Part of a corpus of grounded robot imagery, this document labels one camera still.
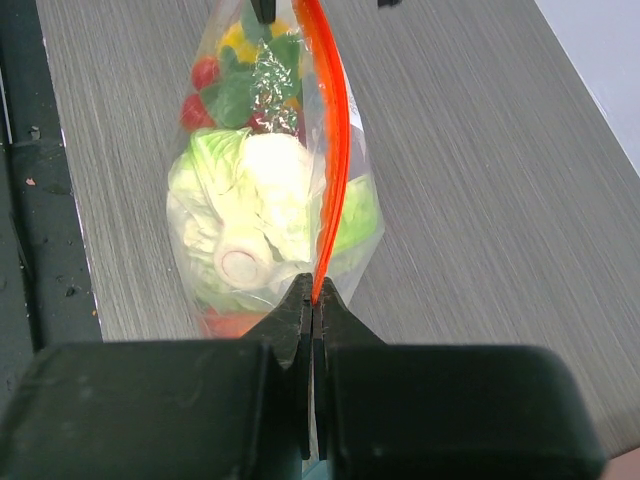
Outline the white cauliflower with leaves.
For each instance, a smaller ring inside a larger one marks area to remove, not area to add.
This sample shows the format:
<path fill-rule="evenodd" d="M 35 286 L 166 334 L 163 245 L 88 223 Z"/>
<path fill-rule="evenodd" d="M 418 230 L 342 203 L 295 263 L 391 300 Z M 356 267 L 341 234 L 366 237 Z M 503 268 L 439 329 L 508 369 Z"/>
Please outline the white cauliflower with leaves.
<path fill-rule="evenodd" d="M 166 211 L 194 310 L 266 312 L 315 267 L 324 158 L 285 133 L 200 129 L 168 174 Z"/>

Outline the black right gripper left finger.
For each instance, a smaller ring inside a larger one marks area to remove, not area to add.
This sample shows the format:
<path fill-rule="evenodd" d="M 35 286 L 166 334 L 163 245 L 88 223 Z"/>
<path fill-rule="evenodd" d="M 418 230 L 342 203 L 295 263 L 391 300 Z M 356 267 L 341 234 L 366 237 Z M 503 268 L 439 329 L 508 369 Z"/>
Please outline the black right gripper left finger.
<path fill-rule="evenodd" d="M 244 336 L 38 353 L 1 421 L 5 479 L 298 479 L 312 278 Z"/>

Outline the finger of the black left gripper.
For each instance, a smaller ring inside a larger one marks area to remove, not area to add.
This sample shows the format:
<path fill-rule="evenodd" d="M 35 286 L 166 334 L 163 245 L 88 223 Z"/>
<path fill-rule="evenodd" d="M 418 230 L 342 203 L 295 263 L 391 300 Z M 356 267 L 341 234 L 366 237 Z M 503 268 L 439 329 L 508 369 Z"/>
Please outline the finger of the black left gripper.
<path fill-rule="evenodd" d="M 378 8 L 393 8 L 399 5 L 402 0 L 377 0 Z"/>
<path fill-rule="evenodd" d="M 272 24 L 276 19 L 276 0 L 251 0 L 256 19 L 260 24 Z"/>

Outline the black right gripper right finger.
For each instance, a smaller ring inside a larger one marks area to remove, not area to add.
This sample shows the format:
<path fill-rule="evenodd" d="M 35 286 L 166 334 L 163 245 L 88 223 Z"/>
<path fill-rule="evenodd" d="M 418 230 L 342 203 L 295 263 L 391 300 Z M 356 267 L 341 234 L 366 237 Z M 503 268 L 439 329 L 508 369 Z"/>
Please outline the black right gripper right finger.
<path fill-rule="evenodd" d="M 597 479 L 579 387 L 535 345 L 388 344 L 312 290 L 318 453 L 333 479 Z"/>

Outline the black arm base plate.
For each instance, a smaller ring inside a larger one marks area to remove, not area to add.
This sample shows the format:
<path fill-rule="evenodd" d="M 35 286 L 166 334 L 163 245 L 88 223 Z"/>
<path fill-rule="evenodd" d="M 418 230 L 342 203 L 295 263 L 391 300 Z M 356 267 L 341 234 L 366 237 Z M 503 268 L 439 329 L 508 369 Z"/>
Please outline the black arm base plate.
<path fill-rule="evenodd" d="M 1 4 L 1 402 L 34 355 L 99 341 L 37 5 Z"/>

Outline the yellow lemon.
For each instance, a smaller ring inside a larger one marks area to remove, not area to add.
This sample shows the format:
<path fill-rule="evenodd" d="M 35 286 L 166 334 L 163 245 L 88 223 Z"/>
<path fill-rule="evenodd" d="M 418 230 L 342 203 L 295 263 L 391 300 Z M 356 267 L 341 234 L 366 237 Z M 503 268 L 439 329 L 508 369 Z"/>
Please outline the yellow lemon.
<path fill-rule="evenodd" d="M 257 46 L 245 36 L 240 21 L 232 24 L 217 42 L 216 55 L 222 60 L 226 57 L 236 58 L 241 63 L 254 63 Z"/>

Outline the cherry tomato sprig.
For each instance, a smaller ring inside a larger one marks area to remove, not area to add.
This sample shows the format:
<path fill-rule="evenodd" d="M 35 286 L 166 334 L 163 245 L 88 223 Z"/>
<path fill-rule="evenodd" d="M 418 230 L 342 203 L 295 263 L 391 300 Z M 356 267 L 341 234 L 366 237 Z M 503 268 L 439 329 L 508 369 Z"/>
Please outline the cherry tomato sprig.
<path fill-rule="evenodd" d="M 254 63 L 220 60 L 217 42 L 241 22 L 257 46 Z M 210 19 L 191 67 L 192 91 L 183 101 L 180 123 L 187 132 L 203 128 L 287 133 L 304 130 L 302 77 L 304 42 L 289 1 L 280 1 L 275 22 L 260 24 L 250 1 L 221 1 Z"/>

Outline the clear orange-zip plastic bag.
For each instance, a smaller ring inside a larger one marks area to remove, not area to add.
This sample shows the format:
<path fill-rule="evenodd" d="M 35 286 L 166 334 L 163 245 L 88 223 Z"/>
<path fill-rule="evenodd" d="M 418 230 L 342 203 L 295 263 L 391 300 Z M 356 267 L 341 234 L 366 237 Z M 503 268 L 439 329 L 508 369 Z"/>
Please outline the clear orange-zip plastic bag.
<path fill-rule="evenodd" d="M 384 221 L 321 3 L 219 2 L 180 123 L 166 212 L 202 333 L 242 336 L 301 274 L 350 300 Z"/>

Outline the orange peach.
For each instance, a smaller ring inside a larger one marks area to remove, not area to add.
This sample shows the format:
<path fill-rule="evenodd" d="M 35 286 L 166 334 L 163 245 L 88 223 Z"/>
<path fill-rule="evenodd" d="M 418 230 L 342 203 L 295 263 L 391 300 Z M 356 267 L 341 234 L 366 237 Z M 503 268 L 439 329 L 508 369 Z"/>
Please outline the orange peach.
<path fill-rule="evenodd" d="M 264 317 L 264 312 L 220 314 L 214 309 L 208 309 L 201 316 L 200 324 L 207 338 L 237 339 L 256 326 Z"/>

